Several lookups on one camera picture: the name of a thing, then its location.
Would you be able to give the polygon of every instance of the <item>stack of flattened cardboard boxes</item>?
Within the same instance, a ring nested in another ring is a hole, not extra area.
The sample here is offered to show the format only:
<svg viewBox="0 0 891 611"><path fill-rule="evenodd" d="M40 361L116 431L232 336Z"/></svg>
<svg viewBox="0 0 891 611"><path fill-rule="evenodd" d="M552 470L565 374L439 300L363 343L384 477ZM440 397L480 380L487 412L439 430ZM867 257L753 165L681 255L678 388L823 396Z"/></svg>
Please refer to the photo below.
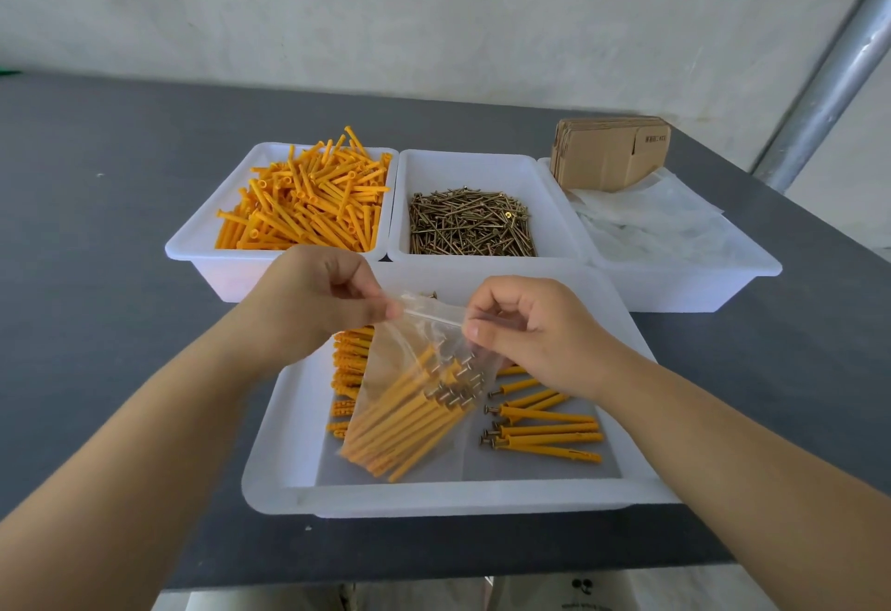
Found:
<svg viewBox="0 0 891 611"><path fill-rule="evenodd" d="M551 173L563 189L618 191L665 164L671 126L661 118L565 118Z"/></svg>

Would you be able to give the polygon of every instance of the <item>white container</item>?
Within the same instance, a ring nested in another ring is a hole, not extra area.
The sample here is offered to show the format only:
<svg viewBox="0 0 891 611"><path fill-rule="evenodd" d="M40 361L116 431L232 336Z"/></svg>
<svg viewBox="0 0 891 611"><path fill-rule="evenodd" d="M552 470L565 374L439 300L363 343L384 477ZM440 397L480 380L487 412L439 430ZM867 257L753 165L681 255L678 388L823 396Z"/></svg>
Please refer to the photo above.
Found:
<svg viewBox="0 0 891 611"><path fill-rule="evenodd" d="M549 167L550 162L550 158L538 161L543 168ZM556 180L549 187L566 198ZM568 201L566 206L572 213L569 222L575 237L584 237L589 245L588 262L609 276L631 312L712 313L755 278L778 276L782 272L782 265L773 256L726 218L722 218L726 236L735 253L735 261L726 266L706 266L682 260L608 260L594 246Z"/></svg>
<svg viewBox="0 0 891 611"><path fill-rule="evenodd" d="M372 264L372 268L391 293L436 291L441 300L461 305L490 275L549 276L573 289L611 334L652 358L616 291L594 268L573 261L520 257L460 263L444 259L435 263L384 262ZM594 404L576 399L559 407L575 404L598 416L606 441L597 446L608 445L608 454L615 459L609 477L591 478L598 468L592 464L482 449L476 437L484 422L472 421L475 425L467 427L466 435L473 440L467 445L465 459L473 454L487 454L484 463L489 464L483 474L476 468L473 481L468 481L466 474L462 481L418 481L416 474L408 474L407 481L395 484L376 480L362 468L341 459L337 455L340 443L325 432L333 399L329 388L332 351L333 342L328 342L284 369L275 384L241 480L245 499L260 512L325 517L476 515L677 502L625 430ZM476 415L486 417L482 411L471 414ZM603 454L606 461L607 451ZM330 478L330 467L335 462L351 469L349 483L334 483L322 477L328 468ZM425 469L417 472L423 475ZM494 475L510 479L484 479Z"/></svg>
<svg viewBox="0 0 891 611"><path fill-rule="evenodd" d="M312 144L295 144L295 154L311 147ZM230 211L238 204L240 200L238 189L247 188L248 179L256 176L251 172L252 167L268 167L270 163L283 163L288 160L290 149L289 143L264 142L254 146L220 188L214 191L164 246L164 251L171 259L191 261L223 301L241 301L269 268L269 264L282 252L217 250L214 245L217 243L217 235L223 224L223 220L217 217L217 210ZM383 153L393 155L387 171L387 186L390 190L384 194L381 205L377 245L371 252L362 253L368 261L380 261L387 255L399 153L390 148L365 150L374 159L380 158Z"/></svg>
<svg viewBox="0 0 891 611"><path fill-rule="evenodd" d="M567 224L574 219L563 194L557 197L545 189L553 177L528 155L456 154L444 151L403 151L399 155L399 175L395 181L393 222L390 225L387 256L394 261L425 261L455 258L457 254L410 254L411 229L408 205L413 194L429 194L448 189L504 191L529 209L529 233L540 259L587 261L587 235L579 238ZM564 210L555 204L563 201ZM512 259L466 255L467 260Z"/></svg>

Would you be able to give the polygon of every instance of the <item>tabletop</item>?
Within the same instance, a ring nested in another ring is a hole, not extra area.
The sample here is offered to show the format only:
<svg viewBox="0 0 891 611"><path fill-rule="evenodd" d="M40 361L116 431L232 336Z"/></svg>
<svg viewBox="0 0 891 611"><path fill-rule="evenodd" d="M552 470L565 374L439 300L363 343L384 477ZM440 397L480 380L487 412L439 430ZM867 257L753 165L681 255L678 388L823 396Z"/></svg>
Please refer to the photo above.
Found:
<svg viewBox="0 0 891 611"><path fill-rule="evenodd" d="M579 111L55 75L0 78L0 515L227 310L164 244L261 141L350 124L370 146L548 155ZM635 314L657 360L891 492L891 265L678 130L667 166L783 265L717 313ZM241 473L272 391L171 588L727 561L684 505L325 520L261 515Z"/></svg>

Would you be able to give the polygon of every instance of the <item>concrete wall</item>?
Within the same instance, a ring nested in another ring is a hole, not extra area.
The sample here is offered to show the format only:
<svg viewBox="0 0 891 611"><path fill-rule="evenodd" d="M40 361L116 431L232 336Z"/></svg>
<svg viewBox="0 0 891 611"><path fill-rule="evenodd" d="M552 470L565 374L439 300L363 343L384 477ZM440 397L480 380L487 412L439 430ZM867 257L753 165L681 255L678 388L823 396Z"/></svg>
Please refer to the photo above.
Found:
<svg viewBox="0 0 891 611"><path fill-rule="evenodd" d="M886 55L786 196L874 249L891 247L891 56Z"/></svg>
<svg viewBox="0 0 891 611"><path fill-rule="evenodd" d="M852 0L0 0L0 65L647 111L750 167Z"/></svg>

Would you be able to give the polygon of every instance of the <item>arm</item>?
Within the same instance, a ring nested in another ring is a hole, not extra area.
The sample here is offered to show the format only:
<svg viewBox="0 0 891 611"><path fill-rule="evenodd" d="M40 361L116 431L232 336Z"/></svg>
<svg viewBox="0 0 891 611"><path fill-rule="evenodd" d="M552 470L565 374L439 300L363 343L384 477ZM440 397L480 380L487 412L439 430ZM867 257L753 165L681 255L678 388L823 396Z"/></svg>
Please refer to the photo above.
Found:
<svg viewBox="0 0 891 611"><path fill-rule="evenodd" d="M284 253L0 524L2 606L151 608L229 456L253 385L334 332L397 313L358 254Z"/></svg>
<svg viewBox="0 0 891 611"><path fill-rule="evenodd" d="M464 332L614 416L779 607L891 608L887 496L641 357L555 281L488 279L470 306L526 320Z"/></svg>

